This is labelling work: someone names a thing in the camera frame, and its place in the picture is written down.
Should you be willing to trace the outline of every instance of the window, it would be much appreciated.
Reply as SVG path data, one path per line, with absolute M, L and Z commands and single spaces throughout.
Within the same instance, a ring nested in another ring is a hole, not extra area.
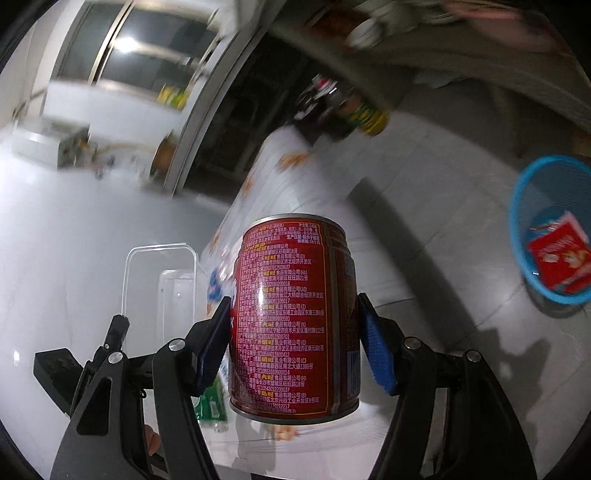
M 212 23 L 194 12 L 143 2 L 86 2 L 54 77 L 141 89 L 161 101 L 165 90 L 186 98 L 218 39 Z

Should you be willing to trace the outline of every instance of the clear plastic container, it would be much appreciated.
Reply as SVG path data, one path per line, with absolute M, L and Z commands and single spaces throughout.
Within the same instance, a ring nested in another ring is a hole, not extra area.
M 158 351 L 203 320 L 206 298 L 199 258 L 187 244 L 136 247 L 127 256 L 121 312 L 129 319 L 129 357 Z

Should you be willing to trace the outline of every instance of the can lid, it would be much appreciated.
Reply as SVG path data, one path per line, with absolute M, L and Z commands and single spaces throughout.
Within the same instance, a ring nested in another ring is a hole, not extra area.
M 248 232 L 252 228 L 254 228 L 257 225 L 260 225 L 262 223 L 270 222 L 272 220 L 283 220 L 283 219 L 294 219 L 294 220 L 297 220 L 297 219 L 308 219 L 308 220 L 318 220 L 320 222 L 326 222 L 326 223 L 331 224 L 335 228 L 338 228 L 339 231 L 341 231 L 341 233 L 343 235 L 345 235 L 345 230 L 343 229 L 343 227 L 341 227 L 335 221 L 333 221 L 333 220 L 331 220 L 329 218 L 326 218 L 326 217 L 322 217 L 320 215 L 312 215 L 310 213 L 279 213 L 277 215 L 271 215 L 271 216 L 268 216 L 268 217 L 261 218 L 260 220 L 257 220 L 250 227 L 248 227 L 246 229 L 246 231 Z

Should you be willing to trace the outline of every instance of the blue gripper pad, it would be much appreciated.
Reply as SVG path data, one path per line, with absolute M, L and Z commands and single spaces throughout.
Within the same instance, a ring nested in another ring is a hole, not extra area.
M 374 379 L 389 395 L 396 392 L 395 353 L 404 340 L 393 320 L 378 316 L 367 295 L 358 295 L 359 336 Z

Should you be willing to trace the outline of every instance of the red snack wrapper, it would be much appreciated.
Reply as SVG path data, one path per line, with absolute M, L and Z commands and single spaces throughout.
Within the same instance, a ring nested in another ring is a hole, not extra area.
M 554 231 L 532 240 L 528 248 L 535 258 L 544 285 L 553 290 L 565 288 L 565 293 L 574 293 L 591 283 L 591 249 L 578 222 L 569 220 L 560 222 Z

